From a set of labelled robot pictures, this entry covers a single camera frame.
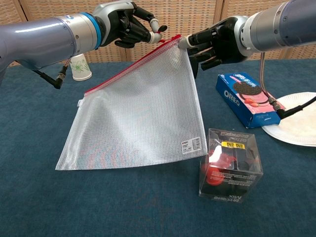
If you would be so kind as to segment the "black grey right robot hand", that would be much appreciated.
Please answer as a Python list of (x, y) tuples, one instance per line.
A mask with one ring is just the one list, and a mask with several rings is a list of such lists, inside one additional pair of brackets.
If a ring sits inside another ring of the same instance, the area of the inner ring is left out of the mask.
[(246, 16), (231, 16), (198, 33), (182, 37), (179, 48), (188, 53), (194, 76), (221, 64), (239, 63), (252, 52), (242, 44), (241, 33)]

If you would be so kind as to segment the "black grey left robot hand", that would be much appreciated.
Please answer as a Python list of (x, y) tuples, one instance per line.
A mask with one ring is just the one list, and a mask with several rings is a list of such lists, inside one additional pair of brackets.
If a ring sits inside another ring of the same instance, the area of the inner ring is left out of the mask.
[(166, 25), (132, 0), (103, 3), (94, 9), (92, 16), (101, 24), (100, 46), (114, 42), (122, 48), (133, 48), (136, 43), (153, 44), (162, 40)]

